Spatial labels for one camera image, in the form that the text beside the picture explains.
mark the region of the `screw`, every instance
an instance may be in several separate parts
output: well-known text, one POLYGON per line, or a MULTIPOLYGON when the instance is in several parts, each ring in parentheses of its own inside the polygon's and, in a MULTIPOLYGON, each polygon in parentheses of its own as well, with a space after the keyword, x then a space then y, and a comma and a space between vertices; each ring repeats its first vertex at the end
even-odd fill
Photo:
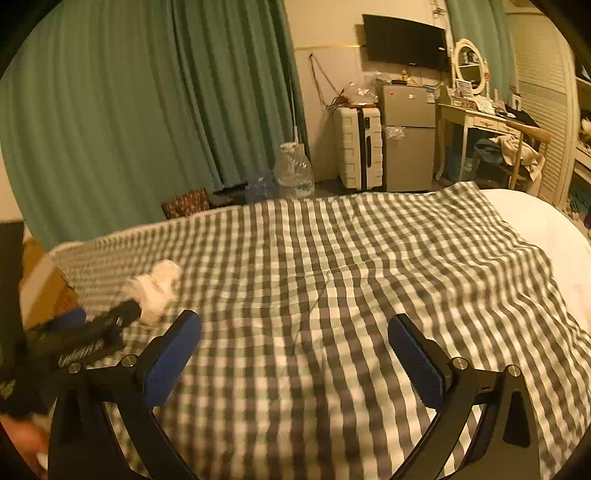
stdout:
POLYGON ((78 362, 76 362, 75 364, 71 364, 68 367, 68 371, 71 374, 76 374, 76 373, 78 373, 80 371, 81 368, 82 368, 82 365, 80 365, 78 362))
POLYGON ((468 361, 459 356, 455 357, 452 360, 452 364, 458 370, 465 370, 466 368, 468 368, 468 361))
POLYGON ((138 358, 135 355, 127 355, 121 361, 121 365, 124 367, 132 367, 138 361, 138 358))
POLYGON ((509 365, 507 370, 514 377, 518 377, 521 375, 521 370, 519 370, 519 367, 517 365, 509 365))

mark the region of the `bed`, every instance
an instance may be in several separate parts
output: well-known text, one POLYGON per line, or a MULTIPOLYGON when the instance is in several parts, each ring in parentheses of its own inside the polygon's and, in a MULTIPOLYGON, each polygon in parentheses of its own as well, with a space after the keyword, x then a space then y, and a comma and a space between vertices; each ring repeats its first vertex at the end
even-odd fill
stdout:
POLYGON ((450 356, 522 368, 548 479, 591 423, 584 242, 540 200, 459 183, 213 210, 51 254, 90 315, 157 261, 182 267, 160 327, 133 325, 102 364, 140 353, 184 309, 201 315, 202 341, 155 412, 200 478, 390 478, 434 417, 385 340, 388 319, 406 312, 450 356))

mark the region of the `wall-mounted tv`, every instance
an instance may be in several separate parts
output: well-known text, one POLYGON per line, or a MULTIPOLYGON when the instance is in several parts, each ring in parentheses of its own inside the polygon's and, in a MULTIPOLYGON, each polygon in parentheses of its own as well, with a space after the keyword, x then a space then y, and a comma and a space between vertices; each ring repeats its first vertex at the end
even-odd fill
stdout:
POLYGON ((364 15, 370 61, 449 71, 445 30, 402 18, 364 15))

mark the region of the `sticker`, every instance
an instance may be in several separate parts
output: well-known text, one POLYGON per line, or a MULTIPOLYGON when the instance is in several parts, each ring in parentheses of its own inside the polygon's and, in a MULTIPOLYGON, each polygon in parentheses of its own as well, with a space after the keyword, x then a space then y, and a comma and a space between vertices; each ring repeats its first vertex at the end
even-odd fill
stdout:
POLYGON ((435 90, 432 88, 427 89, 427 103, 435 103, 435 90))

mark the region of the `large plastic jug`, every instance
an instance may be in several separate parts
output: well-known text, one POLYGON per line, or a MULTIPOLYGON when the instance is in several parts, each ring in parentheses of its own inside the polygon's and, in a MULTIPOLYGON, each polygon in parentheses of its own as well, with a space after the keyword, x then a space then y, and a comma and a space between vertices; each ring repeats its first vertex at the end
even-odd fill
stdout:
POLYGON ((314 197, 312 165, 304 153, 304 145, 295 142, 281 144, 281 154, 275 163, 275 179, 282 198, 314 197))

